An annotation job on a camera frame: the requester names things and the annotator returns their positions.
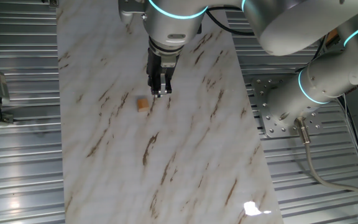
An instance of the metal floor grate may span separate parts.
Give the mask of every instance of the metal floor grate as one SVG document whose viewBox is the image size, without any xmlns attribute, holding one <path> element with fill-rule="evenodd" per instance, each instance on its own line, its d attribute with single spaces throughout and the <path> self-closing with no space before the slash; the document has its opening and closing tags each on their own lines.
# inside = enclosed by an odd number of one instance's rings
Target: metal floor grate
<svg viewBox="0 0 358 224">
<path fill-rule="evenodd" d="M 0 127 L 0 223 L 64 223 L 55 10 L 0 0 L 0 71 L 16 120 Z"/>
</svg>

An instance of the metal grating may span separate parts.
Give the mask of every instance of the metal grating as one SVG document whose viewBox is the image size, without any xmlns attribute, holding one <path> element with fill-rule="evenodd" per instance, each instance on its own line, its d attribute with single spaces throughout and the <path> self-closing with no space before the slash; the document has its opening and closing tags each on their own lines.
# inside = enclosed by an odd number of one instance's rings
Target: metal grating
<svg viewBox="0 0 358 224">
<path fill-rule="evenodd" d="M 64 223 L 55 10 L 0 0 L 0 71 L 15 118 L 0 127 L 0 223 Z"/>
<path fill-rule="evenodd" d="M 227 11 L 227 18 L 231 28 L 252 32 L 242 12 Z M 315 43 L 293 55 L 274 57 L 264 52 L 255 37 L 234 35 L 233 39 L 251 103 L 256 100 L 249 84 L 252 78 L 291 77 L 313 58 L 318 46 Z M 255 103 L 253 109 L 285 224 L 358 223 L 358 194 L 317 183 L 309 175 L 299 137 L 266 138 Z M 317 112 L 324 131 L 311 137 L 316 170 L 328 181 L 358 187 L 358 152 L 341 106 L 332 102 Z"/>
</svg>

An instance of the orange block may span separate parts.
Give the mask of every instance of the orange block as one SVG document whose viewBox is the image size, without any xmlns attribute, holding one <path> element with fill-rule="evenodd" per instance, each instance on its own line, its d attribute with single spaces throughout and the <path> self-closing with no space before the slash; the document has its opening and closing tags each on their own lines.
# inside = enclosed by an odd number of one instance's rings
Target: orange block
<svg viewBox="0 0 358 224">
<path fill-rule="evenodd" d="M 149 110 L 149 102 L 146 98 L 137 100 L 137 112 L 144 112 Z"/>
</svg>

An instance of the metal mounting plate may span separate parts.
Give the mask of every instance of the metal mounting plate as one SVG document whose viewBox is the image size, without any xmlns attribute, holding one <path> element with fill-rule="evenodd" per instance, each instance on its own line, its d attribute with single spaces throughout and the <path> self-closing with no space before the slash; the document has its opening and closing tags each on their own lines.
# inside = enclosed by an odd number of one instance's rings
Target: metal mounting plate
<svg viewBox="0 0 358 224">
<path fill-rule="evenodd" d="M 274 78 L 255 78 L 251 81 L 252 89 L 257 100 L 256 104 L 263 121 L 264 134 L 270 138 L 299 135 L 295 125 L 287 126 L 270 113 L 269 104 L 267 104 L 267 95 L 272 88 L 281 82 L 284 81 Z M 318 113 L 313 112 L 313 108 L 310 108 L 310 110 L 310 115 L 305 119 L 309 134 L 320 134 L 323 130 L 321 120 L 319 119 Z"/>
</svg>

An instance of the marble surface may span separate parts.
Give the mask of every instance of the marble surface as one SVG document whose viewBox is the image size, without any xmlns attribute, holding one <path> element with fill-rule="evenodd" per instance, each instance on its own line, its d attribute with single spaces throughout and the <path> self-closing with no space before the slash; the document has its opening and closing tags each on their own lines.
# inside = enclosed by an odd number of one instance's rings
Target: marble surface
<svg viewBox="0 0 358 224">
<path fill-rule="evenodd" d="M 66 223 L 282 223 L 231 34 L 205 17 L 156 100 L 147 41 L 117 1 L 60 1 Z"/>
</svg>

